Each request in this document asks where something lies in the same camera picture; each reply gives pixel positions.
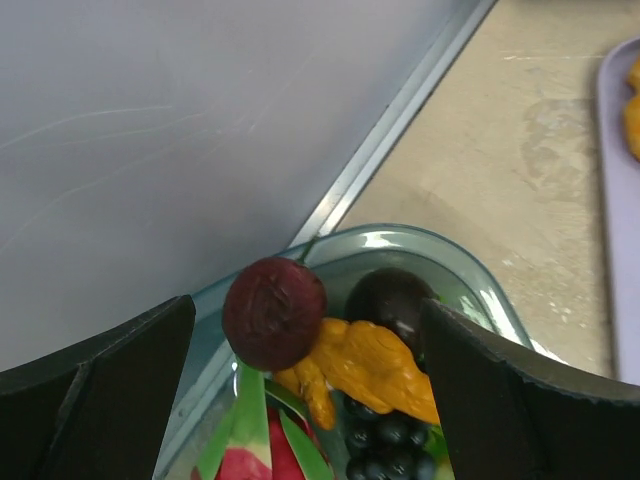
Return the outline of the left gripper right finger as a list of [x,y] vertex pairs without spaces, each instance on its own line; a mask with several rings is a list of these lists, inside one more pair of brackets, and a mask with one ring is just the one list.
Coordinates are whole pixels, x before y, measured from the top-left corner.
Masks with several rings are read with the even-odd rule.
[[639,388],[552,360],[428,299],[427,374],[458,479],[636,479]]

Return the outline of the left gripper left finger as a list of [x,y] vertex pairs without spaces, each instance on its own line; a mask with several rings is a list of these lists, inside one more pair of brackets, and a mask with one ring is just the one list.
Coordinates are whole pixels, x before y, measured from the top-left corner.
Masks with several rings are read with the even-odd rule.
[[1,374],[4,479],[152,477],[195,324],[188,295]]

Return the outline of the yellow ginger root toy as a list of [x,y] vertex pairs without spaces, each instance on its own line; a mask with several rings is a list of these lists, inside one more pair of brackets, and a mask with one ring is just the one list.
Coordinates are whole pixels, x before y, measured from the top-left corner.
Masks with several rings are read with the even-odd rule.
[[339,390],[378,414],[398,410],[438,425],[428,376],[411,350],[391,330],[368,321],[322,320],[310,354],[274,380],[304,401],[317,426],[336,425],[329,390]]

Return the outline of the dark red plum toy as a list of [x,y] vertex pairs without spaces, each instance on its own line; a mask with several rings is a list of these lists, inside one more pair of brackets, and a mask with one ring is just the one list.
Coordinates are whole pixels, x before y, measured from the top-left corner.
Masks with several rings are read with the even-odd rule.
[[423,355],[420,311],[425,299],[438,299],[438,295],[420,277],[395,267],[380,268],[356,283],[347,297],[344,318],[391,330],[419,359]]

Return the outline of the dark red apple toy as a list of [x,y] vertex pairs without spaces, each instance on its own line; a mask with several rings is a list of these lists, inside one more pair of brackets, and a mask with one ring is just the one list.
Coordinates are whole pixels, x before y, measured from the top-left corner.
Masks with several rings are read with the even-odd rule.
[[242,270],[229,288],[222,329],[231,349],[263,372],[288,369],[306,357],[327,313],[322,281],[307,266],[314,243],[295,259],[272,256]]

